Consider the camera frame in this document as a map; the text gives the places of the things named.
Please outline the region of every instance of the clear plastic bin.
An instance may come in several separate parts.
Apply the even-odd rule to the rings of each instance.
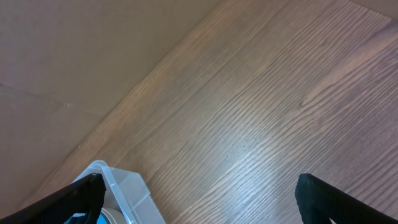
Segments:
[[[97,160],[92,162],[74,181],[92,173],[102,174],[104,178],[105,208],[120,211],[127,223],[165,223],[141,175],[109,167],[105,161]]]

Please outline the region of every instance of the translucent plastic box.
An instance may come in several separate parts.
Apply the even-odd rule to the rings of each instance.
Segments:
[[[141,175],[108,167],[105,161],[97,160],[92,162],[74,181],[92,173],[102,174],[106,184],[103,207],[120,211],[127,223],[165,223]]]

